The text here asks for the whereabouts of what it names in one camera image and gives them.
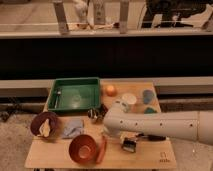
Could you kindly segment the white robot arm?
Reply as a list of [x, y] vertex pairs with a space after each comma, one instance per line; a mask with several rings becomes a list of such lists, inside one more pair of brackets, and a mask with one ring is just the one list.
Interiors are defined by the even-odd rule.
[[107, 111], [103, 124], [108, 132], [138, 132], [213, 145], [213, 112], [129, 113], [128, 104], [118, 99]]

